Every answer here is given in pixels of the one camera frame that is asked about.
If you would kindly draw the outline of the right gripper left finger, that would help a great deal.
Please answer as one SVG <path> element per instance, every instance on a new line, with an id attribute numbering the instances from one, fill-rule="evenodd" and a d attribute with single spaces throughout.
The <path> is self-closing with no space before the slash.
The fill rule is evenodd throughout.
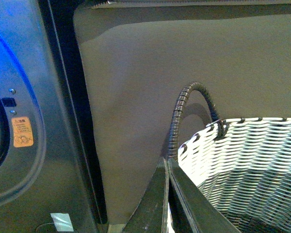
<path id="1" fill-rule="evenodd" d="M 146 191 L 123 228 L 124 233 L 168 232 L 169 175 L 165 160 L 161 158 Z"/>

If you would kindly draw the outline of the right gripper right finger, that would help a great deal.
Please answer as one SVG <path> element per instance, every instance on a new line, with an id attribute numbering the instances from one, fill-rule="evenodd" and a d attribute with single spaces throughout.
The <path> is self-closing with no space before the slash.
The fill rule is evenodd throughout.
<path id="1" fill-rule="evenodd" d="M 168 159 L 169 205 L 176 233 L 239 233 L 206 199 L 174 159 Z"/>

